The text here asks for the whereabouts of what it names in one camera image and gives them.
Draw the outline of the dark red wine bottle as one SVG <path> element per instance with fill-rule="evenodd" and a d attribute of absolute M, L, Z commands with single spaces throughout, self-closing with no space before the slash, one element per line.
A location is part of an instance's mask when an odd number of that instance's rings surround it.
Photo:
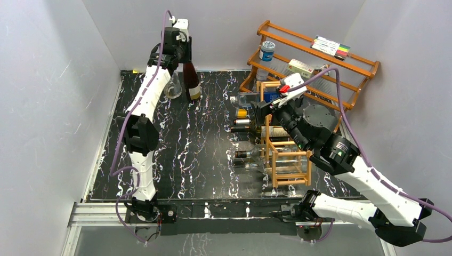
<path fill-rule="evenodd" d="M 183 65 L 183 82 L 188 100 L 199 100 L 201 87 L 196 69 L 191 61 Z"/>

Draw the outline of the clear glass bottle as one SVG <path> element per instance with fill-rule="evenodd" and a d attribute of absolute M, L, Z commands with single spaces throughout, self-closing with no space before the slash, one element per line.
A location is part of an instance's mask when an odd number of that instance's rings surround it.
<path fill-rule="evenodd" d="M 175 71 L 164 88 L 164 93 L 169 99 L 176 99 L 182 94 L 182 86 L 179 73 Z"/>

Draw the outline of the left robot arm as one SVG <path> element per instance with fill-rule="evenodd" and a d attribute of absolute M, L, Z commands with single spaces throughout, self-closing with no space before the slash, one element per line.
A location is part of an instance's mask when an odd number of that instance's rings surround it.
<path fill-rule="evenodd" d="M 127 209 L 145 222 L 157 220 L 161 209 L 155 200 L 152 170 L 159 132 L 152 123 L 156 105 L 179 64 L 191 61 L 191 37 L 184 28 L 166 27 L 162 41 L 151 50 L 146 76 L 126 113 L 118 117 L 120 136 L 131 159 L 134 189 Z"/>

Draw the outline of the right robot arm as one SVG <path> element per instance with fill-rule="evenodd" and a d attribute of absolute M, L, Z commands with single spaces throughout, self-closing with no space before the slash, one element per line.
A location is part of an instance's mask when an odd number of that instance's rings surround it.
<path fill-rule="evenodd" d="M 353 186 L 368 199 L 367 203 L 357 203 L 309 190 L 299 205 L 275 217 L 293 222 L 316 218 L 351 222 L 399 247 L 424 239 L 426 226 L 422 219 L 431 215 L 425 206 L 427 199 L 403 197 L 382 174 L 368 167 L 358 147 L 334 133 L 335 117 L 326 107 L 309 105 L 298 113 L 295 101 L 282 107 L 278 100 L 252 102 L 251 106 L 258 122 L 268 115 L 276 118 L 300 150 L 312 152 L 309 160 L 316 167 Z"/>

